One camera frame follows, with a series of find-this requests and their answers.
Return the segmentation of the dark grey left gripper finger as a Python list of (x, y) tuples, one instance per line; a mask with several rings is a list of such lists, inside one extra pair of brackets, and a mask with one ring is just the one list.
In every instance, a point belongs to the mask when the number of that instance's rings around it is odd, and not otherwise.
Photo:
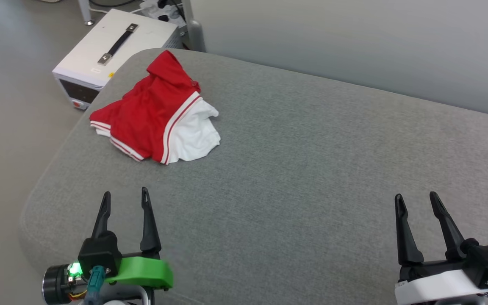
[(146, 255), (159, 255), (161, 242), (147, 187), (141, 188), (141, 208), (143, 209), (143, 230), (140, 249)]
[(107, 231), (107, 222), (111, 214), (111, 193), (106, 191), (103, 194), (100, 208), (97, 213), (96, 222), (91, 234), (92, 238), (100, 238)]

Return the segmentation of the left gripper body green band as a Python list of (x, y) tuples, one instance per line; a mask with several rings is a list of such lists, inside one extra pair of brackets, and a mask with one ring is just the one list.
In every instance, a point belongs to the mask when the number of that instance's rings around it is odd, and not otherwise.
[[(83, 305), (88, 282), (78, 261), (51, 266), (43, 276), (43, 301), (46, 305)], [(155, 292), (168, 291), (173, 285), (168, 263), (155, 258), (126, 257), (119, 273), (105, 278), (101, 305), (155, 305)]]

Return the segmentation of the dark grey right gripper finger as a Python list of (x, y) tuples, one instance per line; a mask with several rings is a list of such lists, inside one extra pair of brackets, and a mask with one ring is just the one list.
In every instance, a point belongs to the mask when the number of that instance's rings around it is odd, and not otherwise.
[(396, 238), (398, 262), (401, 266), (412, 266), (422, 264), (424, 257), (414, 241), (412, 230), (408, 223), (408, 210), (405, 206), (403, 196), (401, 194), (395, 195), (395, 211), (396, 211)]
[(442, 235), (446, 245), (446, 259), (466, 258), (465, 253), (463, 253), (463, 251), (460, 249), (461, 243), (464, 241), (464, 239), (459, 228), (456, 226), (455, 221), (435, 191), (431, 191), (429, 197), (434, 215), (439, 220), (442, 230)]

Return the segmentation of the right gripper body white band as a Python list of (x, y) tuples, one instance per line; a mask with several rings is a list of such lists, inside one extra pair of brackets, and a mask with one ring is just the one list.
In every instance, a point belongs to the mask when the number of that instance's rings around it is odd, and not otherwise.
[(485, 305), (488, 288), (463, 272), (463, 261), (434, 261), (402, 266), (395, 284), (397, 305)]

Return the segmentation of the red and white jersey garment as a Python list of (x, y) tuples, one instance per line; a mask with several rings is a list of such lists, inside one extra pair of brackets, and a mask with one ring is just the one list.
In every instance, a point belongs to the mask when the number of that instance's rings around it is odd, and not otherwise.
[(135, 161), (172, 164), (203, 158), (221, 136), (211, 123), (218, 110), (201, 96), (201, 87), (165, 50), (148, 75), (122, 99), (93, 111), (90, 126)]

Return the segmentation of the white equipment box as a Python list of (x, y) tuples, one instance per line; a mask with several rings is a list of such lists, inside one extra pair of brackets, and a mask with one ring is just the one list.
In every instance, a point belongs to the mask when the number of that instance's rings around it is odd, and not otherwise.
[[(101, 56), (131, 23), (139, 27), (106, 66), (98, 64)], [(134, 54), (153, 48), (183, 48), (177, 25), (113, 8), (52, 73), (70, 103), (77, 109), (86, 110), (122, 64)]]

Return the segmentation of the grey metal table leg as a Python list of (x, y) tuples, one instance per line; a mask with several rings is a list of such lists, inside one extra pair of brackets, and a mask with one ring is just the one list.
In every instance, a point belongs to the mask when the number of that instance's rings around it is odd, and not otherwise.
[(91, 26), (95, 23), (95, 20), (91, 15), (91, 6), (89, 0), (77, 0), (80, 8), (81, 15), (85, 25)]

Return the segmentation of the white power strip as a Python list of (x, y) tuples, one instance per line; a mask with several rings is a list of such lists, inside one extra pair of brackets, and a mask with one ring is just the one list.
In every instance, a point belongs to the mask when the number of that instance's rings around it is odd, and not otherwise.
[(186, 18), (180, 4), (180, 0), (142, 0), (139, 12), (152, 19), (183, 27), (186, 25)]

